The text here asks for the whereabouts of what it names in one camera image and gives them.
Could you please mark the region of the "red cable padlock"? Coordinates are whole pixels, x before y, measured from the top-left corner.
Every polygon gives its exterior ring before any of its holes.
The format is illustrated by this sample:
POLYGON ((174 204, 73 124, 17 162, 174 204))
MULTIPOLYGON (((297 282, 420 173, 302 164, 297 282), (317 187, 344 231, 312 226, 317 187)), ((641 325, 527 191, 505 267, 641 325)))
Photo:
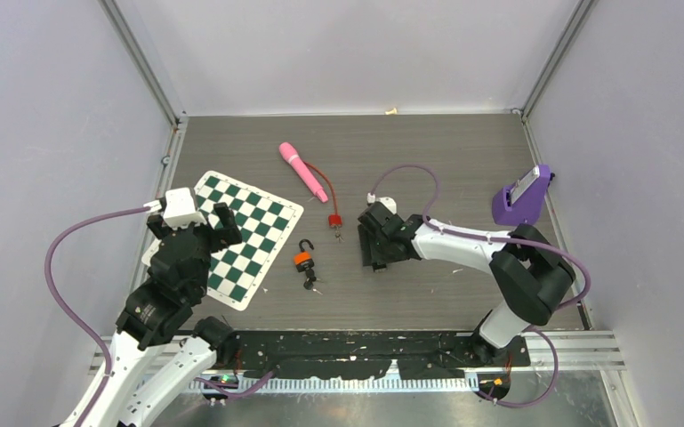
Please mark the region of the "red cable padlock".
POLYGON ((330 179, 326 176, 326 174, 323 173, 316 166, 314 166, 313 164, 311 164, 309 162, 305 162, 305 165, 311 171, 316 173, 318 176, 320 176, 324 180, 324 182, 326 183, 326 186, 328 187, 329 191, 331 192, 334 212, 332 214, 330 214, 328 217, 329 227, 339 231, 341 229, 341 227, 343 226, 343 221, 342 221, 342 217, 341 217, 340 212, 339 212, 338 198, 336 196, 334 185, 332 184, 330 179))

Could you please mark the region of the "orange black padlock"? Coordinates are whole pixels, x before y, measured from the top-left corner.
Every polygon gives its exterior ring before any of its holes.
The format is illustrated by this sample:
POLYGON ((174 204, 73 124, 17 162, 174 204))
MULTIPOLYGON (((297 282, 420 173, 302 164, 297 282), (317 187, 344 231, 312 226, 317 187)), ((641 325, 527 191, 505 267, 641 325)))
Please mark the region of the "orange black padlock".
POLYGON ((314 248, 314 245, 309 239, 302 239, 298 246, 300 252, 294 257, 295 268, 298 272, 312 270, 315 267, 315 263, 310 254, 310 250, 314 248))

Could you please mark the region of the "black headed keys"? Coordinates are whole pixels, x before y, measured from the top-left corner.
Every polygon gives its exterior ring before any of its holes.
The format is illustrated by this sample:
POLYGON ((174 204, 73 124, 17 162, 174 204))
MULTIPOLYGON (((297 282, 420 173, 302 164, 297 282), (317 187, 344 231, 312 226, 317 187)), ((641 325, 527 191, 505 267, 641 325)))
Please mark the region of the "black headed keys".
POLYGON ((318 276, 316 272, 313 269, 307 269, 304 271, 304 274, 305 280, 303 282, 303 287, 306 290, 320 294, 320 292, 316 288, 316 282, 318 281, 318 276))

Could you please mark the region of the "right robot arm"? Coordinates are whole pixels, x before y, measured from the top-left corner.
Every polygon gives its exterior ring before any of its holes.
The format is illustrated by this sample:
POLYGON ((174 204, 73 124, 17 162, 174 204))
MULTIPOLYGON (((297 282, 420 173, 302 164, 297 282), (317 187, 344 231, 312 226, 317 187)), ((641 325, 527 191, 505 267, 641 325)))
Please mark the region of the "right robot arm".
POLYGON ((489 274, 502 302, 472 332, 467 355, 475 366, 494 365, 530 326, 545 326, 575 282, 573 267, 535 227, 506 232, 451 227, 418 214, 402 219, 381 202, 358 217, 364 266, 375 271, 409 260, 444 261, 489 274))

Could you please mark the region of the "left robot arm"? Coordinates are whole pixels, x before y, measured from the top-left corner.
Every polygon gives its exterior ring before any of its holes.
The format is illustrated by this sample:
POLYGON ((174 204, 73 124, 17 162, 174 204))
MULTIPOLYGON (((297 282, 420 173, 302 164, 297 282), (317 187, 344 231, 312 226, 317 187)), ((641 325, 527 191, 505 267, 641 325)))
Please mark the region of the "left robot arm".
POLYGON ((208 317, 196 323, 169 362, 146 376, 206 296, 213 254, 243 241, 225 203, 212 208, 218 228, 193 201, 159 199, 146 209, 151 213, 147 225, 158 240, 157 251, 146 262, 148 277, 127 297, 110 345, 93 337, 104 360, 65 419, 66 426, 150 426, 208 367, 225 368, 236 360, 234 329, 208 317))

